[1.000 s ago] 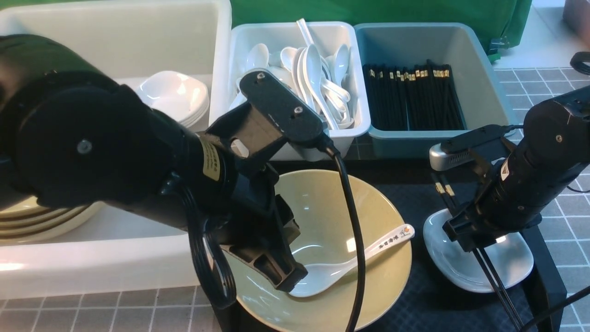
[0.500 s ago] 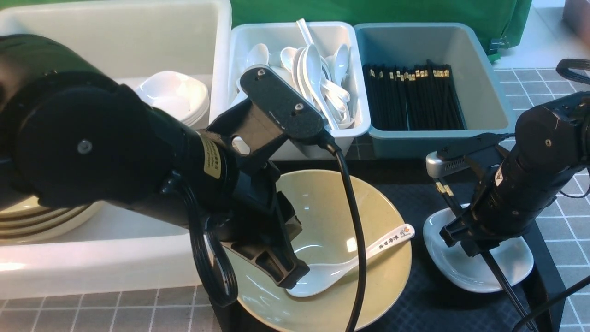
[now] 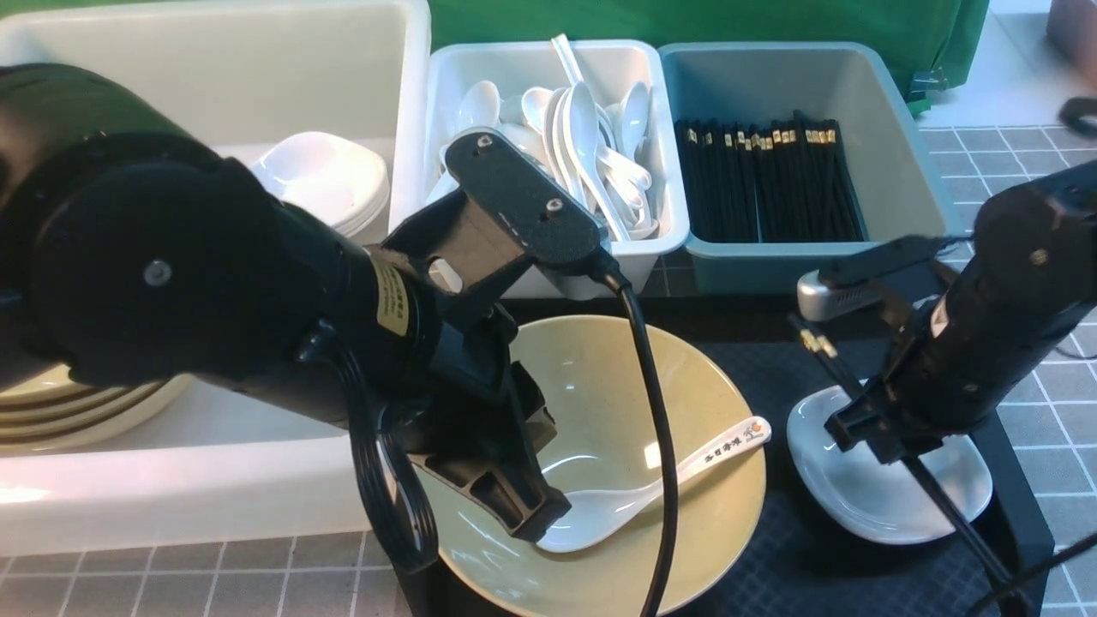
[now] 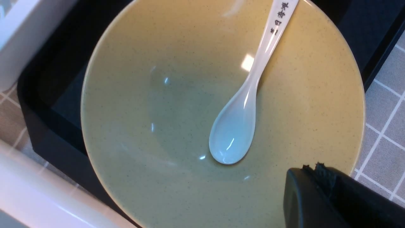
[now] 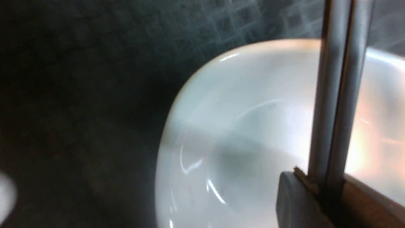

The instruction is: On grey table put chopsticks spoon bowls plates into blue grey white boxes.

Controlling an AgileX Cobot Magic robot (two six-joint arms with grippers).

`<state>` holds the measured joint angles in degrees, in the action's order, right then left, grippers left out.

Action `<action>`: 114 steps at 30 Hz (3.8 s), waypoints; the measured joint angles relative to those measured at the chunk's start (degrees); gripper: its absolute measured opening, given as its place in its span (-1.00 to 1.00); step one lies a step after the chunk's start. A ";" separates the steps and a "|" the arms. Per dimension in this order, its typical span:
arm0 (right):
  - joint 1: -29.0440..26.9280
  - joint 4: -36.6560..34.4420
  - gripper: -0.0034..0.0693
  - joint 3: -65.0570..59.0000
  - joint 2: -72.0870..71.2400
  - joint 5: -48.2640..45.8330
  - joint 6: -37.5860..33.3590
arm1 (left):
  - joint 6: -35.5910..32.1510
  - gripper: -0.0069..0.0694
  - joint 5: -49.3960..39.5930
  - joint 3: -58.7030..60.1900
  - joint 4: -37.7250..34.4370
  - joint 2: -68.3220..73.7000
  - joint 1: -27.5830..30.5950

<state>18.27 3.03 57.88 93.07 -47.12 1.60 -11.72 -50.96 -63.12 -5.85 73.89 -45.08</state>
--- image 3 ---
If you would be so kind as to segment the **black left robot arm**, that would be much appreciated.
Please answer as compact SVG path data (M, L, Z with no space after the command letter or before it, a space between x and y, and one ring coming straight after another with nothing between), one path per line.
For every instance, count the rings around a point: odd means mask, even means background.
M538 262L551 184L485 138L452 153L456 191L365 249L126 87L4 67L3 383L196 375L350 431L381 491L385 444L536 542L572 505L538 465L544 399L498 302Z

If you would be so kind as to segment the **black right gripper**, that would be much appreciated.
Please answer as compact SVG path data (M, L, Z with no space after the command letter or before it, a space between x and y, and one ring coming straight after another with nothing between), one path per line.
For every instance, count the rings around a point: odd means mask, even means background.
M825 422L825 430L842 452L866 444L880 464L936 452L945 445L940 433L913 419L901 404L889 399L879 379L839 383L849 402Z

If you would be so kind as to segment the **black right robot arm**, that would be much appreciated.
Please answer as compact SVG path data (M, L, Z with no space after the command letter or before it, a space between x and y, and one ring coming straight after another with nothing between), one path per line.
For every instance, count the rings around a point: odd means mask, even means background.
M970 434L1094 308L1096 164L1007 188L980 207L961 271L943 239L909 235L819 269L881 298L894 329L880 374L825 422L842 452L882 464Z

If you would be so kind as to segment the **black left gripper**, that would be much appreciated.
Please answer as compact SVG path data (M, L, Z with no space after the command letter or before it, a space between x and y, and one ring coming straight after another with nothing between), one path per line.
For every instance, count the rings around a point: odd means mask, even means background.
M416 293L399 389L380 427L412 464L509 536L538 542L572 504L538 465L554 420L536 380L511 356L518 332L501 305L459 327L443 298Z

